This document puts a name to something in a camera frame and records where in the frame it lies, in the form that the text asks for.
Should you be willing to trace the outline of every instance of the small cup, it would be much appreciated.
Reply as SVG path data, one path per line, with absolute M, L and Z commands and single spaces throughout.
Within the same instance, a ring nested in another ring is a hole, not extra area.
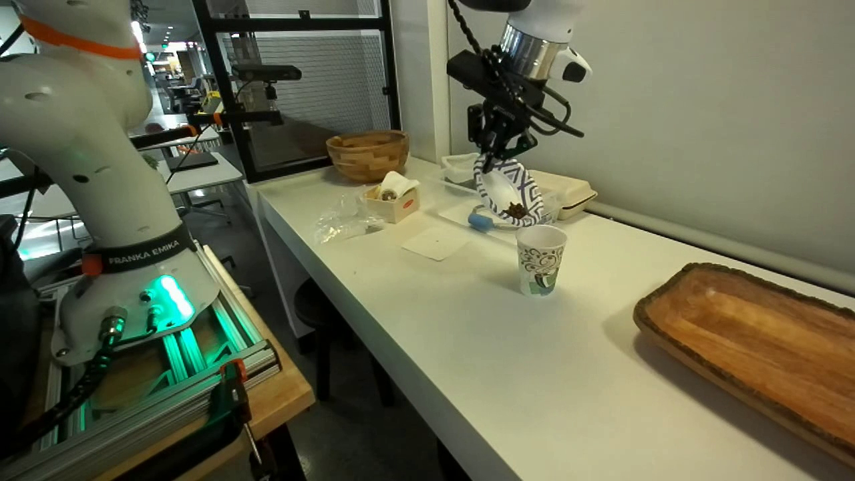
M 526 298 L 555 298 L 567 236 L 551 224 L 522 228 L 516 236 L 519 277 Z
M 453 184 L 472 184 L 478 152 L 468 156 L 443 156 L 443 176 Z

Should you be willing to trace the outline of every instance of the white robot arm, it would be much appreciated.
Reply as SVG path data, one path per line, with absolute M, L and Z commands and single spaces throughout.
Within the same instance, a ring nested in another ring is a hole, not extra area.
M 19 0 L 17 12 L 39 55 L 0 63 L 0 144 L 43 168 L 94 238 L 87 277 L 58 301 L 54 354 L 73 366 L 99 351 L 107 317 L 126 317 L 126 345 L 156 339 L 213 303 L 216 283 L 128 142 L 150 112 L 132 7 Z
M 519 224 L 539 222 L 531 183 L 524 183 L 519 156 L 538 148 L 538 134 L 559 131 L 584 138 L 567 127 L 572 107 L 547 88 L 555 59 L 563 59 L 563 80 L 579 84 L 590 69 L 570 49 L 583 0 L 462 0 L 476 12 L 507 13 L 503 47 L 482 49 L 453 0 L 448 0 L 471 52 L 452 56 L 448 76 L 484 96 L 471 107 L 468 139 L 478 144 L 476 184 L 494 215 Z

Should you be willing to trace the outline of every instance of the paper cup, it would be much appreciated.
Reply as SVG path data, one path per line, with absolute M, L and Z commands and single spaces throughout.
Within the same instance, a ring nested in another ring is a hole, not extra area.
M 519 230 L 516 246 L 522 293 L 538 301 L 555 298 L 567 236 L 551 224 L 531 224 Z

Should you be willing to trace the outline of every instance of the metal pole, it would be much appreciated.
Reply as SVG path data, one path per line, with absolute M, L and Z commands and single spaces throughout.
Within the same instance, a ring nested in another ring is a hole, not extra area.
M 396 80 L 396 47 L 393 47 L 393 12 L 387 0 L 380 0 L 383 8 L 383 65 L 384 65 L 384 96 L 391 105 L 391 124 L 401 128 L 401 111 L 397 111 L 397 80 Z
M 216 32 L 384 29 L 384 19 L 212 19 Z
M 212 19 L 212 12 L 209 12 L 209 0 L 192 0 L 192 8 L 196 8 L 196 17 L 198 17 L 198 28 L 202 32 L 202 41 L 205 41 L 205 49 L 209 49 L 209 56 L 212 56 L 212 67 L 213 67 L 213 77 L 216 77 L 216 85 L 218 85 L 218 96 L 222 96 L 222 105 L 225 105 L 225 119 L 226 119 L 226 127 L 232 131 L 232 142 L 237 148 L 237 159 L 244 163 L 244 175 L 248 183 L 257 180 L 257 167 L 250 160 L 250 148 L 248 148 L 248 139 L 244 134 L 244 119 L 240 119 L 240 111 L 237 111 L 237 96 L 232 91 L 232 80 L 230 80 L 230 73 L 225 67 L 225 59 L 222 59 L 222 49 L 216 44 L 216 29 L 213 29 L 213 19 Z

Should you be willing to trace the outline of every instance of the floor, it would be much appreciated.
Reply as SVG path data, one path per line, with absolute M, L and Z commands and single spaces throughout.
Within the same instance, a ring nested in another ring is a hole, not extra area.
M 213 191 L 209 195 L 218 195 L 222 204 L 185 215 L 188 228 L 218 258 L 236 258 L 232 278 L 250 294 L 261 318 L 313 381 L 313 355 L 301 355 L 293 345 L 253 222 L 232 192 Z M 35 272 L 39 260 L 50 260 L 50 254 L 78 243 L 86 243 L 81 224 L 73 230 L 66 222 L 30 222 L 19 252 L 30 258 L 27 268 Z M 396 397 L 396 406 L 383 406 L 369 355 L 359 347 L 335 345 L 331 402 L 316 405 L 289 426 L 305 477 L 309 481 L 443 480 L 433 433 L 403 397 Z M 222 468 L 213 480 L 250 480 L 248 460 Z

